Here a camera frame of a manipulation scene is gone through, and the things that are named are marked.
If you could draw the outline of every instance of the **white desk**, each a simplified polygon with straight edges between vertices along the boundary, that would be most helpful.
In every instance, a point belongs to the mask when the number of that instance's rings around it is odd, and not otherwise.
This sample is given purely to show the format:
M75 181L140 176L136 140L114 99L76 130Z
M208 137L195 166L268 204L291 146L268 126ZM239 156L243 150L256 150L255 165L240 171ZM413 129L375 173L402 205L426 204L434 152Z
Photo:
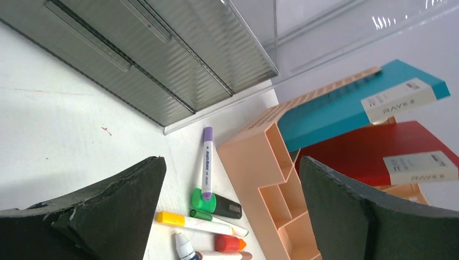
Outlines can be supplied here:
M160 155L167 173L157 211L186 215L191 190L200 186L203 127L213 126L215 143L221 143L277 98L271 90L164 136L162 128L0 24L0 104L0 210L27 208ZM218 156L213 167L215 192L238 201ZM235 224L250 229L245 216ZM179 230L195 249L213 249L213 235L154 223L144 259L177 259L172 234ZM245 241L254 259L265 259L251 229Z

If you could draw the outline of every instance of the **black object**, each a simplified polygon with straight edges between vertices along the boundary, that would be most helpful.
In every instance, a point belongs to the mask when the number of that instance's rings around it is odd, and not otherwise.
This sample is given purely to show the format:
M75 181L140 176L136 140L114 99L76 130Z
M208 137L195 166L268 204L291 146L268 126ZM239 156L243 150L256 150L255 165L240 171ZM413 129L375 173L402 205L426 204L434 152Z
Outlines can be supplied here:
M218 194L215 194L215 198L217 199L217 204L215 205L215 211L213 214L234 219L242 218L241 204Z
M389 195L310 157L300 178L323 260L459 259L459 212Z
M149 157L98 183L0 211L0 259L143 259L166 174Z

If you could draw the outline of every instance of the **white tube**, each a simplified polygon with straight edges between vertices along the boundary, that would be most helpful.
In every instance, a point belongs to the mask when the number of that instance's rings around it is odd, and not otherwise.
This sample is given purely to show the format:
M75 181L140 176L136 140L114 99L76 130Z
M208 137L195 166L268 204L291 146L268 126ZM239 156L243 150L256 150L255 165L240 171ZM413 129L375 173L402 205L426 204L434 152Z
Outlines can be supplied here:
M238 237L245 237L248 235L248 230L244 229L243 227L240 227L240 226L236 226L234 224L231 224L229 222L226 222L222 219L219 219L219 218L216 218L214 216L212 216L212 222L216 222L216 223L221 223L221 224L225 224L225 225L228 225L230 227L233 228L234 230L234 235L238 236Z
M216 223L216 222L205 221L202 219L197 219L197 218L192 218L192 217L186 217L184 227L190 228L190 229L199 229L202 231L207 231L207 232L215 233L215 234L234 236L233 228L228 225Z

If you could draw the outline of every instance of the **red stain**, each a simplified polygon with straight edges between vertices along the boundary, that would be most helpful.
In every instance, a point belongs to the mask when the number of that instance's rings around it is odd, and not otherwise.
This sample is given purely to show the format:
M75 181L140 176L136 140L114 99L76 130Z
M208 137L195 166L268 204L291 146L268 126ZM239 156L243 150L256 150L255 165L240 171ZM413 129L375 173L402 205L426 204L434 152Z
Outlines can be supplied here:
M101 126L101 129L104 129L105 132L107 132L110 136L112 135L112 133L108 131L108 128L107 128L107 127L102 127L102 126Z

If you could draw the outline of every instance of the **teal book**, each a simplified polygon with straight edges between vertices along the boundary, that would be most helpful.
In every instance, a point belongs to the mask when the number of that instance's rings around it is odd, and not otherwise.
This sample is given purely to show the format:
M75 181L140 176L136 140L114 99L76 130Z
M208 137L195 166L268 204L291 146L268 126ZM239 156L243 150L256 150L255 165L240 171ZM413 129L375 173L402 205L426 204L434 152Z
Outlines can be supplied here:
M291 109L279 120L289 152L450 96L446 83L400 60Z

